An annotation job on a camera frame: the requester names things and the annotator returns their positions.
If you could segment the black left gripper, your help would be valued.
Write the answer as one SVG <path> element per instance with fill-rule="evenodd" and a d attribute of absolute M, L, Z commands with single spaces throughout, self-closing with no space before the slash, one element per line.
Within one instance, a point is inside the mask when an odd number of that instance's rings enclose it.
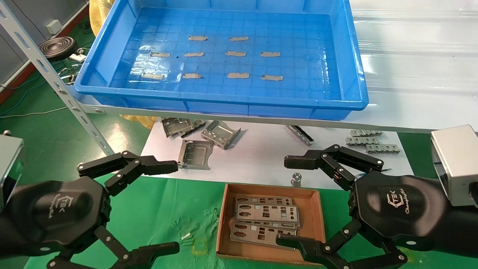
<path fill-rule="evenodd" d="M 150 269 L 158 257 L 179 253 L 177 242 L 128 251 L 105 228 L 110 213 L 106 189 L 90 177 L 18 186 L 1 212 L 1 258 L 61 251 L 48 269 L 90 269 L 71 258 L 97 239 L 118 258 L 111 269 Z"/>

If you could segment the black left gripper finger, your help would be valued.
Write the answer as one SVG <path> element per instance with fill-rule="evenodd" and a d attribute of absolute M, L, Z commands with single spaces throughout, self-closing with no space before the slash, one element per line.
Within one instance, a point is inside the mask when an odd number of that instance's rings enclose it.
<path fill-rule="evenodd" d="M 106 192 L 116 196 L 141 175 L 166 175 L 178 171 L 178 163 L 158 161 L 153 155 L 139 156 L 123 151 L 106 157 L 82 163 L 77 166 L 79 176 L 95 179 L 116 172 L 105 182 Z"/>

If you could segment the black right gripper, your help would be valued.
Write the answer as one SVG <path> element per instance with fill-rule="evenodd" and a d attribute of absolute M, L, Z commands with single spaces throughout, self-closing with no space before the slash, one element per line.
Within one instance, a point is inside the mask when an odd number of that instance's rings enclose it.
<path fill-rule="evenodd" d="M 284 166 L 322 170 L 343 190 L 353 189 L 351 212 L 362 221 L 352 220 L 325 243 L 310 237 L 276 236 L 278 245 L 299 250 L 306 262 L 328 269 L 398 269 L 408 258 L 396 246 L 477 257 L 477 208 L 452 206 L 437 179 L 384 175 L 379 173 L 382 160 L 340 145 L 287 155 Z M 344 166 L 370 173 L 355 182 L 355 175 Z M 343 259 L 338 251 L 359 231 L 384 254 L 351 262 Z"/>

